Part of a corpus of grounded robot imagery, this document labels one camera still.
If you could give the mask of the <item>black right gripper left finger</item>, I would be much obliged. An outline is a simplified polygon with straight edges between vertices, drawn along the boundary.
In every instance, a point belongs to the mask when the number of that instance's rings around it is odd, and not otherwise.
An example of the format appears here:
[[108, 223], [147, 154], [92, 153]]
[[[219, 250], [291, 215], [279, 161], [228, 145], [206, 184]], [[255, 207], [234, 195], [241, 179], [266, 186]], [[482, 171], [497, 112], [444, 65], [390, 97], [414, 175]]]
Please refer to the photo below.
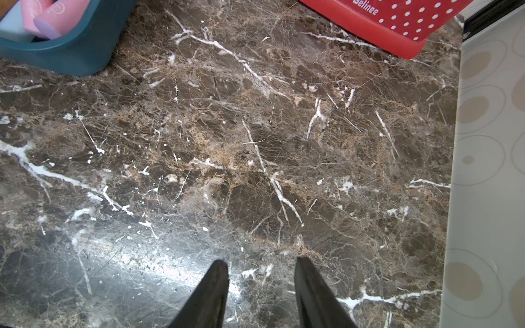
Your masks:
[[228, 265], [215, 260], [168, 327], [222, 327], [229, 282]]

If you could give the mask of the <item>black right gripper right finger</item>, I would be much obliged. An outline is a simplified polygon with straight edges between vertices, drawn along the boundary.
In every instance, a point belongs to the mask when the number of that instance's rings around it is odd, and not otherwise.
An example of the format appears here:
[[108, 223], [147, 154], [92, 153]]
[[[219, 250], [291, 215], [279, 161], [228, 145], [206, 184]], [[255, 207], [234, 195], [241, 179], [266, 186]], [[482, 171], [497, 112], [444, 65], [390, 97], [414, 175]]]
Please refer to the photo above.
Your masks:
[[297, 257], [294, 283], [300, 327], [358, 327], [309, 258]]

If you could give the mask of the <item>purple shovel pink handle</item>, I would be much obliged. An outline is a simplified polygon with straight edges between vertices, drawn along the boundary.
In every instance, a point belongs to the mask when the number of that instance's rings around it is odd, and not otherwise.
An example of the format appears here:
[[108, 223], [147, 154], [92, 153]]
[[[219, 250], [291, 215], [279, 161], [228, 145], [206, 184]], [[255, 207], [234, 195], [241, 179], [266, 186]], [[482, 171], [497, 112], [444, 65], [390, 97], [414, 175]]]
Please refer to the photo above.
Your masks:
[[53, 5], [53, 0], [20, 0], [20, 3], [25, 31], [38, 38], [45, 38], [35, 26], [34, 19]]
[[34, 18], [37, 30], [50, 40], [65, 36], [80, 22], [90, 0], [58, 0]]

